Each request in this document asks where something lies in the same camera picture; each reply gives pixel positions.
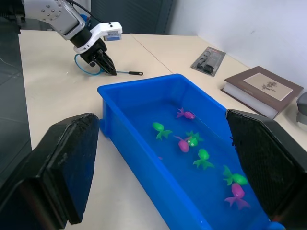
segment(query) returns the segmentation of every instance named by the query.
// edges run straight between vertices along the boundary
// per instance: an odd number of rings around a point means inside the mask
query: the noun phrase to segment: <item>green toy fish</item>
[[[202,138],[200,138],[200,135],[199,133],[193,133],[193,131],[191,132],[187,132],[186,135],[190,138],[188,140],[188,144],[191,146],[191,147],[194,147],[194,146],[197,146],[198,145],[198,141],[203,141]]]
[[[155,130],[157,130],[159,132],[158,135],[157,135],[157,139],[160,139],[160,140],[162,140],[162,137],[168,138],[168,135],[170,133],[172,133],[172,131],[170,131],[170,130],[164,131],[164,126],[162,124],[158,123],[158,122],[154,122],[153,127],[154,127]]]
[[[239,185],[245,185],[248,184],[247,179],[244,176],[241,176],[240,174],[232,174],[230,169],[224,165],[225,167],[225,171],[223,172],[223,175],[225,177],[227,177],[227,179],[224,179],[225,181],[227,181],[227,185],[231,185],[232,182],[235,182],[236,184]]]
[[[208,167],[214,168],[214,165],[207,161],[210,158],[209,153],[205,149],[200,149],[198,151],[198,156],[200,157],[199,160],[194,161],[193,164],[197,165],[197,168],[202,165],[203,169],[206,169]]]

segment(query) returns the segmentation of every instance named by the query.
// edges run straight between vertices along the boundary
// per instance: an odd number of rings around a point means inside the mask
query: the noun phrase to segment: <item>gray floor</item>
[[[17,32],[0,18],[0,187],[31,151]]]

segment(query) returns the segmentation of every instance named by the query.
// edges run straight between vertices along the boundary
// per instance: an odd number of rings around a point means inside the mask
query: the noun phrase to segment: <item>blue plastic bin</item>
[[[223,180],[227,165],[244,175],[232,146],[226,109],[179,74],[101,86],[103,119],[100,127],[110,137],[171,230],[264,230],[270,221],[248,185],[242,186],[251,208],[238,210],[224,199],[232,195]],[[196,119],[176,119],[178,108]],[[152,123],[182,138],[199,132],[199,146],[182,153],[178,139],[157,140]],[[200,148],[210,154],[214,168],[197,169]]]

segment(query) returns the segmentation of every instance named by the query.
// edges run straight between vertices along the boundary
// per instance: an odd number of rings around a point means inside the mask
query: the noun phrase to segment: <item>black handle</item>
[[[143,72],[128,72],[128,74],[143,76],[144,73]]]

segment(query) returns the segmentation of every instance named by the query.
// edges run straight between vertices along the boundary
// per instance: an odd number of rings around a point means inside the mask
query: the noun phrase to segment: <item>white table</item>
[[[118,70],[144,76],[88,76],[74,63],[73,45],[55,32],[22,31],[20,47],[33,148],[54,123],[92,112],[102,117],[100,85],[181,73],[226,108],[251,112],[220,91],[224,79],[248,68],[226,55],[214,78],[190,68],[207,42],[195,36],[125,34],[108,42],[107,53]],[[307,134],[295,124],[295,103],[278,121],[307,150]],[[168,227],[113,143],[99,134],[93,183],[79,225],[71,230],[167,230]]]

